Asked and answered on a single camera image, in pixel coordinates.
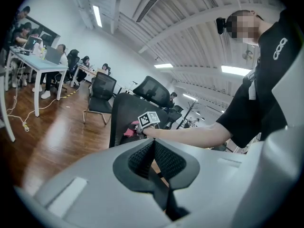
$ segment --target white desk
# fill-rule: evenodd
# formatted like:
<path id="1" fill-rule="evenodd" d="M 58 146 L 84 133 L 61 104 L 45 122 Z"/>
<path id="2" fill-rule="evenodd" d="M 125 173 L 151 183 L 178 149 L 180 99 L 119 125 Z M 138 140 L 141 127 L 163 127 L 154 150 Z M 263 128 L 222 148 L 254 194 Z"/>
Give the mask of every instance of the white desk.
<path id="1" fill-rule="evenodd" d="M 0 67 L 0 107 L 1 107 L 1 113 L 2 113 L 2 117 L 3 117 L 3 121 L 4 121 L 4 125 L 6 128 L 6 131 L 9 134 L 9 138 L 12 142 L 15 141 L 15 136 L 14 133 L 10 127 L 10 122 L 9 122 L 9 118 L 8 118 L 8 114 L 6 111 L 6 107 L 5 107 L 5 99 L 4 99 L 4 75 L 5 75 L 5 70 L 4 68 Z"/>
<path id="2" fill-rule="evenodd" d="M 75 74 L 74 74 L 74 76 L 73 76 L 73 80 L 71 81 L 71 87 L 72 87 L 72 88 L 74 87 L 74 82 L 75 82 L 75 80 L 76 80 L 76 77 L 77 77 L 77 74 L 78 74 L 79 69 L 81 69 L 82 71 L 86 72 L 87 74 L 90 74 L 90 75 L 93 76 L 93 77 L 96 77 L 96 75 L 97 75 L 97 72 L 93 72 L 93 71 L 91 71 L 91 69 L 88 69 L 88 68 L 85 67 L 85 66 L 82 66 L 82 65 L 80 65 L 80 64 L 77 64 L 76 72 L 75 72 Z"/>
<path id="3" fill-rule="evenodd" d="M 34 93 L 34 107 L 35 107 L 35 116 L 39 116 L 39 85 L 40 85 L 40 78 L 42 73 L 48 72 L 56 72 L 59 71 L 62 73 L 58 93 L 57 93 L 57 100 L 60 100 L 61 88 L 63 85 L 63 81 L 67 72 L 67 66 L 55 64 L 46 60 L 42 60 L 38 56 L 30 54 L 29 56 L 17 53 L 18 50 L 10 47 L 9 50 L 9 57 L 6 63 L 6 76 L 5 76 L 5 90 L 8 91 L 9 89 L 9 71 L 10 71 L 10 61 L 12 55 L 15 55 L 19 60 L 26 63 L 29 67 L 34 69 L 37 72 L 36 75 L 36 82 L 35 82 L 35 93 Z"/>

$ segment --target ceiling light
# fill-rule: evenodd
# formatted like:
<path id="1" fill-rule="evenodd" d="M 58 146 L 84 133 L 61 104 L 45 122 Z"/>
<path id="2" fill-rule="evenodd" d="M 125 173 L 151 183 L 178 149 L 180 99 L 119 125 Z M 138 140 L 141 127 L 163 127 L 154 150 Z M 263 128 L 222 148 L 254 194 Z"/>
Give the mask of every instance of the ceiling light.
<path id="1" fill-rule="evenodd" d="M 241 76 L 246 76 L 251 70 L 245 69 L 241 67 L 235 67 L 235 66 L 224 66 L 222 65 L 222 72 L 223 73 L 229 73 L 229 74 L 237 74 Z"/>
<path id="2" fill-rule="evenodd" d="M 94 10 L 97 25 L 102 27 L 101 20 L 100 20 L 99 8 L 97 6 L 93 6 L 93 10 Z"/>
<path id="3" fill-rule="evenodd" d="M 167 67 L 173 67 L 171 63 L 167 64 L 159 64 L 159 65 L 154 65 L 156 68 L 167 68 Z"/>
<path id="4" fill-rule="evenodd" d="M 197 99 L 193 98 L 193 97 L 190 96 L 190 95 L 186 95 L 186 94 L 182 94 L 182 95 L 183 95 L 184 97 L 187 97 L 187 98 L 191 99 L 191 100 L 198 101 Z"/>

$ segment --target black office chair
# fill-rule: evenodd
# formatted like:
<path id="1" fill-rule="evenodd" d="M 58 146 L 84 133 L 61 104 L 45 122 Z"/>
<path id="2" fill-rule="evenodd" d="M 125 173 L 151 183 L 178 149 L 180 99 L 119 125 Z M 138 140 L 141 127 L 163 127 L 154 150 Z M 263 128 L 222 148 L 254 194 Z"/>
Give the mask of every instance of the black office chair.
<path id="1" fill-rule="evenodd" d="M 107 125 L 112 115 L 110 119 L 106 121 L 103 113 L 112 113 L 112 107 L 108 100 L 112 97 L 115 84 L 115 79 L 101 72 L 97 72 L 96 77 L 92 81 L 92 87 L 90 87 L 87 109 L 83 111 L 84 124 L 86 123 L 86 115 L 90 112 L 100 114 L 103 117 L 105 125 Z"/>
<path id="2" fill-rule="evenodd" d="M 164 128 L 168 121 L 168 114 L 155 105 L 150 104 L 134 95 L 121 93 L 116 96 L 112 108 L 111 136 L 109 147 L 138 140 L 138 138 L 125 138 L 131 122 L 145 112 L 156 112 L 160 119 L 159 128 Z"/>
<path id="3" fill-rule="evenodd" d="M 161 107 L 167 107 L 170 100 L 170 93 L 166 87 L 150 76 L 147 76 L 133 93 Z"/>
<path id="4" fill-rule="evenodd" d="M 171 129 L 172 124 L 177 121 L 181 117 L 181 113 L 177 112 L 174 108 L 169 109 L 168 112 L 168 121 L 166 123 L 165 129 Z"/>

